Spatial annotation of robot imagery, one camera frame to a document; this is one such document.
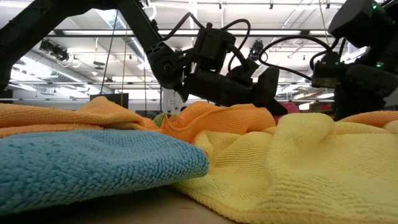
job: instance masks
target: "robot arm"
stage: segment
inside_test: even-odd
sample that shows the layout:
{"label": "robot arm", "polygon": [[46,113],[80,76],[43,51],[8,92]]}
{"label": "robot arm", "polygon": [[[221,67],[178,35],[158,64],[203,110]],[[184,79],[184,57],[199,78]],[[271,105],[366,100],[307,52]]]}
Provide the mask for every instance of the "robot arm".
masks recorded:
{"label": "robot arm", "polygon": [[[268,69],[267,75],[252,83],[251,75],[258,65],[241,55],[232,34],[208,23],[200,29],[194,48],[174,52],[165,44],[167,38],[158,33],[156,21],[146,16],[139,0],[35,0],[0,30],[0,89],[7,86],[12,66],[36,43],[67,17],[92,8],[121,12],[142,45],[159,84],[177,91],[183,101],[193,94],[223,106],[254,103],[267,107],[273,115],[287,113],[274,99],[279,70]],[[228,52],[233,52],[242,65],[227,76],[220,75]],[[196,63],[193,73],[192,63]]]}

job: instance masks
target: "textured fabric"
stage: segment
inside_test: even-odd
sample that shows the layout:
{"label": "textured fabric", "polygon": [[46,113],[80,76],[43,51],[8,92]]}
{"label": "textured fabric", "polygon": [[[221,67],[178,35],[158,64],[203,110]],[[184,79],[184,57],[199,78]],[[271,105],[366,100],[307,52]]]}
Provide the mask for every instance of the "textured fabric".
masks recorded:
{"label": "textured fabric", "polygon": [[0,139],[0,215],[172,184],[207,173],[202,150],[147,131]]}
{"label": "textured fabric", "polygon": [[288,114],[263,132],[204,131],[209,174],[175,187],[243,223],[398,223],[398,121],[379,124]]}
{"label": "textured fabric", "polygon": [[151,130],[191,143],[205,130],[245,134],[269,125],[275,126],[271,114],[253,105],[220,108],[196,102],[179,115],[165,118],[159,128],[152,120],[105,97],[95,98],[78,111],[0,104],[0,138],[21,133],[113,128]]}
{"label": "textured fabric", "polygon": [[105,97],[97,97],[78,111],[0,104],[0,138],[13,134],[76,129],[155,130],[156,124]]}
{"label": "textured fabric", "polygon": [[162,132],[177,139],[193,142],[202,131],[245,134],[275,126],[275,120],[265,108],[234,105],[220,108],[205,102],[195,102],[179,115],[164,119]]}
{"label": "textured fabric", "polygon": [[398,113],[392,111],[374,111],[368,113],[357,114],[342,119],[345,122],[355,122],[368,124],[376,127],[383,127],[385,124],[398,120]]}

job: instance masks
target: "yellow towel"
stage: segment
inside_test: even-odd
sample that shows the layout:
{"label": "yellow towel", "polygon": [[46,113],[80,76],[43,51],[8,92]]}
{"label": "yellow towel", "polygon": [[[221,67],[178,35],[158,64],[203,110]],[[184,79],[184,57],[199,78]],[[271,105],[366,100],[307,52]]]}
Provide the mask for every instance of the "yellow towel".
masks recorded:
{"label": "yellow towel", "polygon": [[148,118],[97,97],[78,111],[0,104],[0,138],[13,134],[76,129],[159,130]]}
{"label": "yellow towel", "polygon": [[289,114],[263,132],[204,131],[209,174],[175,187],[243,223],[398,223],[398,121],[385,121]]}

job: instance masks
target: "metal frame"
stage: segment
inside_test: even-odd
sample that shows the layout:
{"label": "metal frame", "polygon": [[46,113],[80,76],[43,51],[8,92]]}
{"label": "metal frame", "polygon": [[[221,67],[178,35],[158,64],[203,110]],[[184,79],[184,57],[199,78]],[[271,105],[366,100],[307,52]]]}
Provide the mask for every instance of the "metal frame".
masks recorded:
{"label": "metal frame", "polygon": [[[116,34],[111,35],[111,34],[67,34],[67,32],[98,32],[98,31],[109,31],[112,33],[112,30],[110,29],[54,29],[52,32],[50,32],[46,37],[122,37],[125,38],[126,36],[126,29],[117,29],[115,30]],[[246,29],[228,29],[228,32],[234,33],[234,32],[239,32],[241,31],[242,34],[234,34],[235,37],[245,37]],[[284,34],[256,34],[256,32],[280,32],[282,31]],[[170,32],[170,29],[159,29],[160,33],[168,33]],[[181,34],[182,32],[191,32],[191,34]],[[197,32],[199,32],[198,29],[180,29],[178,30],[173,37],[197,37]],[[297,34],[304,34],[306,33],[307,35],[311,37],[316,37],[316,38],[325,38],[325,31],[323,29],[251,29],[251,33],[249,37],[286,37],[286,36],[291,36],[291,35],[297,35]],[[127,30],[127,37],[136,37],[135,34],[132,33],[131,29]]]}

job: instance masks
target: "microfiber towel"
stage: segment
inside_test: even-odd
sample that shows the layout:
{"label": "microfiber towel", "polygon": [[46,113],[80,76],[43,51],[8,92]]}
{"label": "microfiber towel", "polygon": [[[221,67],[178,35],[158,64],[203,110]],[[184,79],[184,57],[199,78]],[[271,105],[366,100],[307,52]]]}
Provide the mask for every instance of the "microfiber towel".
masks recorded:
{"label": "microfiber towel", "polygon": [[192,143],[202,131],[246,134],[275,126],[275,120],[265,108],[253,105],[234,105],[220,108],[205,102],[195,102],[179,115],[164,117],[162,132]]}
{"label": "microfiber towel", "polygon": [[149,118],[143,118],[103,96],[78,111],[0,104],[0,138],[22,133],[103,128],[158,129]]}
{"label": "microfiber towel", "polygon": [[262,132],[204,131],[194,143],[208,156],[208,175],[174,186],[242,223],[398,223],[393,119],[397,112],[347,119],[356,123],[288,114]]}
{"label": "microfiber towel", "polygon": [[0,138],[13,134],[76,129],[138,129],[167,134],[191,143],[202,131],[245,134],[261,131],[275,121],[265,108],[235,105],[220,108],[196,102],[179,115],[166,117],[161,126],[105,97],[97,97],[78,111],[0,104]]}
{"label": "microfiber towel", "polygon": [[148,131],[0,139],[0,215],[172,184],[207,173],[204,152]]}

